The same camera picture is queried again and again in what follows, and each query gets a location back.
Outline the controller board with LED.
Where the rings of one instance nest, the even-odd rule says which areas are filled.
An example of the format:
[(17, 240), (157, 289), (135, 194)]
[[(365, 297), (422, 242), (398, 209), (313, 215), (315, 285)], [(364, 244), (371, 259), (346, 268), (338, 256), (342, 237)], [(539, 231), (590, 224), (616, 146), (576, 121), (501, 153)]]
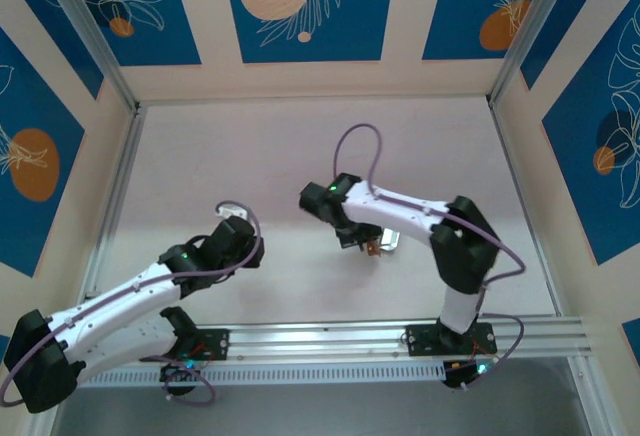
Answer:
[(443, 384), (453, 390), (467, 391), (499, 363), (498, 357), (445, 361), (445, 379)]
[(199, 373), (199, 367), (195, 361), (186, 361), (183, 366), (168, 363), (161, 367), (159, 381), (165, 382), (195, 382), (195, 373)]

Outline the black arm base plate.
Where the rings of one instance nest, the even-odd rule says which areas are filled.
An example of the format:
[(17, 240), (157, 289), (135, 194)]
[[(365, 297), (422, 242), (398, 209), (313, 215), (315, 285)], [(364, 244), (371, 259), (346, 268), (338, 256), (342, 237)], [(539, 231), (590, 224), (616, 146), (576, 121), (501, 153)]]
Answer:
[(229, 329), (186, 329), (177, 332), (175, 343), (160, 355), (177, 361), (225, 361)]
[(439, 321), (405, 327), (410, 356), (473, 356), (497, 353), (493, 327), (476, 322), (464, 334), (450, 330)]

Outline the blue floral wall panel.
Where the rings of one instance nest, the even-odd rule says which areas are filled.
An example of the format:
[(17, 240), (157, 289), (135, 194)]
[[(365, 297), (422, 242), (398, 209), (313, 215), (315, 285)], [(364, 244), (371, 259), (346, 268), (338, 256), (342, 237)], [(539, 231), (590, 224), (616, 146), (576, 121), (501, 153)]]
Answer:
[(422, 59), (504, 56), (532, 0), (437, 0)]
[(0, 28), (0, 263), (33, 277), (84, 128)]
[(97, 99), (104, 75), (68, 20), (58, 0), (25, 1), (87, 91)]
[(199, 65), (181, 0), (83, 0), (122, 66)]
[(640, 0), (556, 0), (519, 70), (531, 92), (556, 66), (578, 70), (591, 56), (587, 74), (612, 93), (640, 95)]
[(391, 0), (230, 0), (246, 64), (377, 61)]
[(629, 0), (543, 127), (596, 263), (640, 243), (640, 0)]

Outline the aluminium frame leg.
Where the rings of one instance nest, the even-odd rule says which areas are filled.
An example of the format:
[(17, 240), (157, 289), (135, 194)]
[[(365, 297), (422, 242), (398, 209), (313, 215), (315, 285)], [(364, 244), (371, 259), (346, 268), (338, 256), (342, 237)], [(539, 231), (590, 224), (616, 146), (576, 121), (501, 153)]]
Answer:
[(567, 358), (591, 436), (619, 436), (608, 393), (592, 357)]
[(51, 436), (58, 408), (52, 408), (38, 414), (28, 414), (28, 420), (22, 436)]

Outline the aluminium corner post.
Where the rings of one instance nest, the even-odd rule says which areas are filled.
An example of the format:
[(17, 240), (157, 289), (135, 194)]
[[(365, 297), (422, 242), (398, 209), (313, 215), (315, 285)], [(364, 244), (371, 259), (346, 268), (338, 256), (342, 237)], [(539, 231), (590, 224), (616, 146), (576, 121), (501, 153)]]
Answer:
[(557, 0), (532, 0), (529, 10), (507, 50), (493, 86), (487, 95), (489, 108), (494, 110), (516, 75), (535, 42)]
[(84, 0), (57, 0), (84, 47), (113, 87), (130, 114), (136, 116), (139, 100), (126, 81), (120, 65)]

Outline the aluminium side rail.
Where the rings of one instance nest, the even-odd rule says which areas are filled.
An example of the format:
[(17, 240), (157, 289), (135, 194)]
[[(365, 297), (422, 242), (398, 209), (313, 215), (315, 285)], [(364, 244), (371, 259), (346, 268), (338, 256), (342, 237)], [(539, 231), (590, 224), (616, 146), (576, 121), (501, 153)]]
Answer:
[(500, 120), (498, 111), (495, 109), (495, 105), (491, 102), (490, 97), (487, 96), (486, 97), (487, 100), (487, 105), (489, 108), (489, 111), (491, 113), (492, 119), (493, 119), (493, 123), (495, 126), (495, 130), (496, 130), (496, 134), (499, 138), (504, 156), (505, 156), (505, 160), (506, 163), (509, 167), (509, 171), (511, 173), (511, 178), (515, 187), (515, 191), (517, 193), (518, 199), (519, 199), (519, 204), (520, 207), (522, 209), (523, 215), (524, 215), (524, 219), (526, 222), (526, 226), (527, 226), (527, 230), (529, 233), (529, 237), (533, 243), (533, 246), (535, 248), (535, 252), (536, 252), (536, 259), (538, 261), (539, 266), (541, 267), (541, 271), (542, 271), (542, 275), (544, 277), (544, 281), (545, 281), (545, 285), (547, 288), (547, 292), (549, 293), (551, 302), (553, 304), (554, 307), (554, 314), (556, 317), (560, 317), (560, 316), (564, 316), (564, 307), (562, 304), (562, 299), (557, 291), (557, 288), (555, 286), (555, 283), (553, 281), (552, 278), (552, 273), (550, 271), (550, 267), (548, 264), (548, 260), (546, 258), (546, 255), (544, 254), (542, 245), (541, 245), (541, 241), (540, 238), (538, 237), (538, 234), (535, 231), (535, 228), (533, 226), (533, 221), (531, 219), (531, 214), (529, 212), (529, 210), (527, 209), (526, 206), (526, 198), (523, 192), (523, 186), (522, 186), (522, 178), (520, 173), (518, 172), (518, 167), (516, 164), (515, 159), (513, 158), (512, 152), (510, 150), (510, 146), (509, 146), (509, 142), (507, 139), (507, 135), (506, 132), (503, 128), (503, 124)]
[(77, 306), (98, 294), (97, 285), (117, 232), (124, 199), (144, 129), (145, 119), (146, 109), (141, 104), (138, 104), (132, 113), (131, 122), (128, 125), (117, 161), (116, 171), (109, 186), (106, 205), (100, 220), (97, 240), (89, 255), (76, 297), (75, 303)]

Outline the aluminium rail frame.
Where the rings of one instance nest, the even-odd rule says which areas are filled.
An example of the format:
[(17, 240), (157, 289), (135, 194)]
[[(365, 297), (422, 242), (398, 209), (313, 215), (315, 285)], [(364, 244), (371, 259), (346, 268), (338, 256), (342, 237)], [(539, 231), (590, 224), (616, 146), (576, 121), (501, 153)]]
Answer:
[(349, 361), (400, 361), (411, 358), (471, 360), (490, 357), (573, 357), (591, 354), (582, 323), (575, 317), (522, 317), (490, 315), (479, 322), (493, 327), (497, 353), (473, 356), (410, 356), (405, 327), (434, 324), (433, 320), (369, 321), (352, 323), (296, 323), (253, 325), (187, 325), (178, 328), (160, 316), (136, 321), (109, 336), (78, 341), (62, 334), (60, 340), (70, 360), (88, 366), (101, 362), (111, 369), (144, 360), (168, 350), (177, 332), (186, 329), (229, 329), (225, 362), (241, 364), (339, 363)]

